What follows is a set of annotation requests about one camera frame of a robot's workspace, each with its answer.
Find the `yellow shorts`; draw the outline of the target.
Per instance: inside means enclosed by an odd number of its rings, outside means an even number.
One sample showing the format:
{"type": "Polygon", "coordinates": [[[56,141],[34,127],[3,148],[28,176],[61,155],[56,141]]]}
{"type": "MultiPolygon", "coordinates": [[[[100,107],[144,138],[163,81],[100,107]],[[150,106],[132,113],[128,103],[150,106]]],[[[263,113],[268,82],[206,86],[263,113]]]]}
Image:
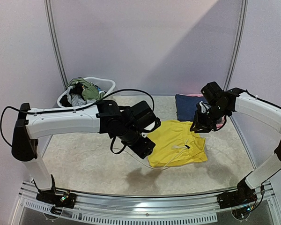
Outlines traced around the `yellow shorts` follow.
{"type": "Polygon", "coordinates": [[[155,143],[148,156],[151,167],[175,167],[208,161],[206,139],[190,131],[191,121],[162,121],[158,129],[148,134],[155,143]]]}

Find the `green garment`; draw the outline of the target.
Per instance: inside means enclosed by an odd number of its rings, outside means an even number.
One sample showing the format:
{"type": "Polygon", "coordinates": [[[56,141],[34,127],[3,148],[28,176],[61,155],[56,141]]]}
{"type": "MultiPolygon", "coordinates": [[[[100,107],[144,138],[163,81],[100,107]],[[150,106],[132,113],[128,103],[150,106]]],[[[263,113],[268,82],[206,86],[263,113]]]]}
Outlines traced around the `green garment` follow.
{"type": "Polygon", "coordinates": [[[89,82],[86,79],[80,78],[80,77],[72,79],[67,84],[67,88],[69,86],[72,86],[72,85],[77,84],[77,83],[81,83],[83,85],[84,91],[82,92],[82,96],[83,96],[85,101],[87,101],[87,100],[100,100],[106,94],[106,92],[103,89],[101,89],[100,87],[98,87],[94,83],[89,82]]]}

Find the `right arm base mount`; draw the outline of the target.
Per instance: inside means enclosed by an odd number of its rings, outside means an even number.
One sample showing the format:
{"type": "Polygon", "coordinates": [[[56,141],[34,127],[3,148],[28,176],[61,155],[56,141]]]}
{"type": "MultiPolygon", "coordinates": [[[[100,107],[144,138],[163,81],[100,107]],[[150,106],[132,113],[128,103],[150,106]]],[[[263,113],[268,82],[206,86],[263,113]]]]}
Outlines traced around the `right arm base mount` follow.
{"type": "Polygon", "coordinates": [[[225,191],[217,196],[217,203],[220,206],[220,209],[236,207],[244,204],[249,204],[254,202],[252,206],[249,207],[248,211],[251,212],[255,208],[257,208],[261,202],[263,201],[265,188],[264,185],[261,184],[260,187],[261,199],[258,202],[257,194],[255,189],[249,188],[246,183],[239,183],[237,185],[236,191],[225,191]]]}

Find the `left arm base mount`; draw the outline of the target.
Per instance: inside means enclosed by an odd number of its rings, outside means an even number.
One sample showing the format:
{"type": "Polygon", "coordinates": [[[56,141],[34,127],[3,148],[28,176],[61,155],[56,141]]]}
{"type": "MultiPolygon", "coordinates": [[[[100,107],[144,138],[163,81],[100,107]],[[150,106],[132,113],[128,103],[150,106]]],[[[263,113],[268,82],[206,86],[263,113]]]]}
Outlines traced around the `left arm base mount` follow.
{"type": "Polygon", "coordinates": [[[77,194],[72,193],[70,190],[66,190],[65,192],[58,194],[56,190],[55,179],[52,174],[51,181],[52,187],[50,190],[41,190],[35,183],[35,187],[38,190],[36,199],[44,203],[52,204],[57,208],[73,209],[76,204],[77,194]]]}

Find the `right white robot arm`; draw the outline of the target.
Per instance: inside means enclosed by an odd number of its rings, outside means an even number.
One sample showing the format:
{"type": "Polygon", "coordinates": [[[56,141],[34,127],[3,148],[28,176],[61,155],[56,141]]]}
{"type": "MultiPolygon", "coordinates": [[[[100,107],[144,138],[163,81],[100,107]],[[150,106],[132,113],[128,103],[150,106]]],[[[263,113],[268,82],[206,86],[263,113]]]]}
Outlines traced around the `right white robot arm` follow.
{"type": "Polygon", "coordinates": [[[190,131],[198,134],[218,132],[218,120],[226,120],[233,113],[239,113],[261,123],[252,131],[249,130],[249,124],[240,130],[249,148],[258,153],[261,153],[262,147],[272,147],[274,150],[263,163],[237,183],[233,201],[243,204],[255,188],[281,171],[281,106],[238,87],[223,90],[216,82],[208,83],[201,89],[201,93],[206,102],[196,105],[197,110],[190,131]]]}

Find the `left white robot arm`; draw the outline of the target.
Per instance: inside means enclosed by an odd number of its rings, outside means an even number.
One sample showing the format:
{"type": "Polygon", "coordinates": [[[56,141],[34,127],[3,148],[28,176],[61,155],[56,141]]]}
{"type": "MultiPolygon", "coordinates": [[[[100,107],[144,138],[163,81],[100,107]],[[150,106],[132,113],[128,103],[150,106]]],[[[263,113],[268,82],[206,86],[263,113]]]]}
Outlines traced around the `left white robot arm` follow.
{"type": "Polygon", "coordinates": [[[108,98],[112,92],[89,105],[39,109],[24,103],[19,109],[6,106],[18,113],[12,141],[5,141],[11,147],[12,156],[28,169],[38,190],[49,203],[57,203],[60,193],[54,188],[54,179],[49,174],[37,146],[40,137],[68,133],[108,134],[115,141],[121,140],[123,147],[129,147],[144,159],[155,146],[147,138],[156,130],[160,119],[154,114],[155,107],[141,101],[133,106],[119,106],[108,98]]]}

